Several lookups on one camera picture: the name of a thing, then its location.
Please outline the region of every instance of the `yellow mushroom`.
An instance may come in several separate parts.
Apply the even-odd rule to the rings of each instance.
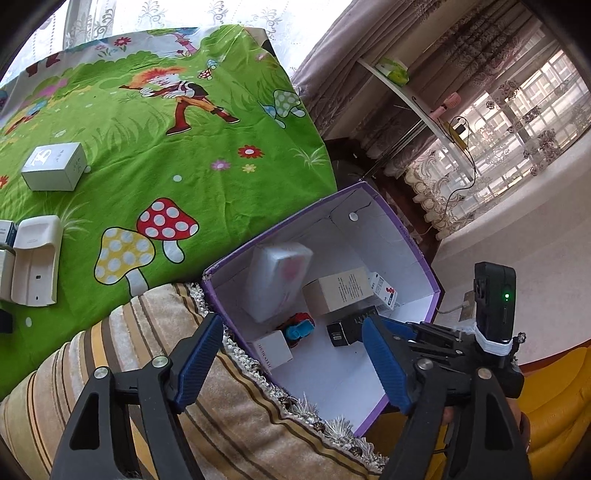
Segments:
[[[103,285],[112,285],[125,277],[129,293],[136,297],[148,291],[148,283],[139,268],[151,263],[154,255],[154,245],[141,233],[120,227],[108,228],[100,240],[95,278]]]

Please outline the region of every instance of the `blue gripper pad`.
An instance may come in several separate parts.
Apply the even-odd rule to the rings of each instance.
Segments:
[[[173,400],[178,413],[197,400],[209,369],[222,346],[223,322],[219,315],[215,315],[209,325],[200,325],[199,329],[201,328],[205,328],[205,331],[178,374],[178,393]]]
[[[361,334],[363,345],[374,365],[388,401],[398,407],[404,415],[407,415],[413,402],[407,391],[406,373],[394,358],[394,354],[370,318],[363,321]]]
[[[393,334],[398,335],[404,340],[414,340],[417,338],[416,332],[410,328],[406,323],[398,322],[396,320],[389,319],[387,317],[379,316],[386,328]]]

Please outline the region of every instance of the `purple box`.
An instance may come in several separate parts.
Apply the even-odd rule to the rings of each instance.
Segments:
[[[292,314],[307,311],[301,294],[285,314],[264,323],[254,322],[240,307],[253,248],[287,241],[314,252],[304,284],[365,266],[398,291],[396,308],[384,316],[403,322],[431,320],[440,293],[433,272],[386,201],[360,182],[295,213],[204,272],[209,301],[243,348]],[[271,378],[295,397],[305,393],[322,418],[344,416],[356,435],[362,435],[388,399],[361,342],[338,348],[331,344],[326,325],[347,313],[345,308],[314,319],[314,332],[292,349],[293,360],[273,369]]]

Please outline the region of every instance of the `lace curtain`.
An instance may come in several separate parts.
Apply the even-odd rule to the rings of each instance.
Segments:
[[[539,34],[535,41],[543,38]],[[575,142],[591,124],[591,95],[576,68],[553,43],[539,68],[543,52],[531,65],[485,93],[461,115],[471,132],[460,137],[476,166],[474,185],[447,150],[433,142],[405,171],[416,192],[414,201],[442,239],[473,221],[544,169]],[[520,52],[524,56],[531,43]],[[448,197],[456,189],[445,211]]]
[[[267,31],[291,76],[351,0],[67,0],[26,43],[5,83],[51,53],[132,31],[242,24]]]

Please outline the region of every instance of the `pink object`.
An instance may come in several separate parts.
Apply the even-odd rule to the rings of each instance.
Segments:
[[[434,111],[429,114],[431,120],[437,120],[440,116],[442,116],[445,111],[449,108],[454,108],[460,105],[460,101],[462,97],[457,92],[453,92],[449,97],[447,97],[443,101],[443,105],[438,106]]]

